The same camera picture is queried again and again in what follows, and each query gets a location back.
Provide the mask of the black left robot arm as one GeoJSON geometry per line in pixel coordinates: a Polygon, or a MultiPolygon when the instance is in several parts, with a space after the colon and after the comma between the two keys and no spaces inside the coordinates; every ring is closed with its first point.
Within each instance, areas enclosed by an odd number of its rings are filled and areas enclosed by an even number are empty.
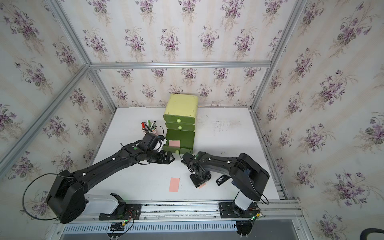
{"type": "Polygon", "coordinates": [[[146,133],[141,140],[122,146],[119,151],[94,165],[72,173],[68,170],[60,172],[47,195],[47,205],[63,224],[74,221],[84,213],[97,213],[101,204],[97,204],[96,200],[119,205],[122,199],[117,195],[111,199],[87,198],[86,194],[113,174],[140,162],[169,165],[175,158],[171,152],[162,149],[165,142],[163,136],[146,133]]]}

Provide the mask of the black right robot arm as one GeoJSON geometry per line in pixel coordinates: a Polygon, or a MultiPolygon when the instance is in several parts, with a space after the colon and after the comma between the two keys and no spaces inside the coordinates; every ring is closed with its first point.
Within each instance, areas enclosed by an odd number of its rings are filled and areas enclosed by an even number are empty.
{"type": "Polygon", "coordinates": [[[197,155],[185,153],[182,163],[188,167],[196,188],[211,180],[211,172],[216,172],[230,177],[235,187],[248,199],[266,205],[270,203],[264,196],[270,174],[247,154],[226,158],[206,152],[198,152],[197,155]]]}

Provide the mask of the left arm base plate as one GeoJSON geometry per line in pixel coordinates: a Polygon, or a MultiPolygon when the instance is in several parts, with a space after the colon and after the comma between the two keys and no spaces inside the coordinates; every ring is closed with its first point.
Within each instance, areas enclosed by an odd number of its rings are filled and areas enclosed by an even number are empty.
{"type": "Polygon", "coordinates": [[[100,214],[99,221],[129,220],[130,218],[138,220],[141,214],[142,204],[123,204],[118,205],[111,214],[100,214]]]}

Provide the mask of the yellow green drawer cabinet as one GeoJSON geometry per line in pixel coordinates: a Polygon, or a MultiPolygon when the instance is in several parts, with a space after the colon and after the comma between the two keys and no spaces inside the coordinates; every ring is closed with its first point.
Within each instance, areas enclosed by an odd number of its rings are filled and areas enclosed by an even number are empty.
{"type": "Polygon", "coordinates": [[[198,100],[194,95],[171,94],[164,114],[191,116],[197,121],[198,100]]]}

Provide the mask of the green drawer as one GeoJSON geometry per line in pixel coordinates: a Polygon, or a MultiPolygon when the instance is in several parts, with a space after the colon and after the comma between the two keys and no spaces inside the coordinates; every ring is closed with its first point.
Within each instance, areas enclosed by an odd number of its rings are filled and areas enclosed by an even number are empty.
{"type": "Polygon", "coordinates": [[[188,131],[188,132],[194,132],[196,129],[195,125],[183,124],[183,123],[173,123],[173,122],[166,122],[166,127],[168,129],[171,129],[171,130],[188,131]]]}
{"type": "Polygon", "coordinates": [[[163,118],[168,123],[176,123],[176,124],[194,125],[196,122],[196,119],[194,117],[191,117],[191,116],[179,116],[179,115],[164,114],[163,118]]]}
{"type": "Polygon", "coordinates": [[[167,142],[163,146],[164,151],[176,154],[192,154],[194,148],[195,132],[168,129],[166,134],[166,140],[167,142]],[[180,140],[181,146],[179,148],[169,147],[170,140],[180,140]]]}

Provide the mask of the green top drawer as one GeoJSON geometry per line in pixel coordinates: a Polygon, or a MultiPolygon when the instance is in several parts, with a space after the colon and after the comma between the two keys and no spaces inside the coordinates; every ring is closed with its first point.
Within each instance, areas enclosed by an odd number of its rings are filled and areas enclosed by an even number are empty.
{"type": "Polygon", "coordinates": [[[179,115],[164,114],[163,118],[168,123],[176,123],[176,124],[194,125],[196,122],[196,119],[194,117],[191,117],[191,116],[179,116],[179,115]]]}

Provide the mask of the aluminium front rail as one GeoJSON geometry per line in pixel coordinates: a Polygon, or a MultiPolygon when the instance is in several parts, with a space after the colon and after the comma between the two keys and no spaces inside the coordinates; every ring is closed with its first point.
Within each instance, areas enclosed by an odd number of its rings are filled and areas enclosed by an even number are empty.
{"type": "MultiPolygon", "coordinates": [[[[130,201],[141,204],[135,223],[152,222],[224,222],[240,221],[240,218],[221,218],[221,201],[130,201]]],[[[266,205],[258,202],[260,220],[303,220],[304,212],[296,200],[269,200],[266,205]]]]}

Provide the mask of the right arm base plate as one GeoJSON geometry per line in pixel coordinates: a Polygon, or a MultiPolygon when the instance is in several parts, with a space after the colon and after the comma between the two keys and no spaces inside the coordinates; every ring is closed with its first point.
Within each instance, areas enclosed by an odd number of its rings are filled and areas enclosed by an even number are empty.
{"type": "Polygon", "coordinates": [[[261,209],[256,202],[252,202],[246,210],[242,210],[234,202],[219,202],[221,219],[251,219],[262,216],[261,209]]]}

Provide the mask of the small circuit board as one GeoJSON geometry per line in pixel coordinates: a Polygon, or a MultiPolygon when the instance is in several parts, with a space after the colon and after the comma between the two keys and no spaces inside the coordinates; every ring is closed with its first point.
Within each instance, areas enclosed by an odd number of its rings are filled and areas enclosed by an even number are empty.
{"type": "Polygon", "coordinates": [[[126,228],[126,225],[124,223],[115,223],[115,224],[111,224],[110,231],[112,232],[124,231],[125,228],[126,228]]]}

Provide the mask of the pens in cup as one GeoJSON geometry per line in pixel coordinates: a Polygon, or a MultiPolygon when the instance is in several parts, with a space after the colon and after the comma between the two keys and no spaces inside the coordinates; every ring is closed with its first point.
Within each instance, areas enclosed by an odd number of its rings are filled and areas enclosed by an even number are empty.
{"type": "Polygon", "coordinates": [[[157,128],[156,121],[151,122],[150,120],[147,120],[146,122],[141,122],[141,126],[142,126],[142,131],[145,133],[153,132],[157,128]]]}

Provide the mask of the green bottom drawer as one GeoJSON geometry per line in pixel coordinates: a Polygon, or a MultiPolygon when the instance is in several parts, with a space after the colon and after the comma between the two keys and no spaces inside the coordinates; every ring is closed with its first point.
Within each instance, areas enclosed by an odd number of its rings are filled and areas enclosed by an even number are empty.
{"type": "Polygon", "coordinates": [[[192,154],[194,148],[195,132],[168,129],[166,134],[166,140],[167,142],[163,146],[164,151],[176,154],[192,154]],[[170,140],[180,140],[181,146],[179,148],[169,147],[170,140]]]}

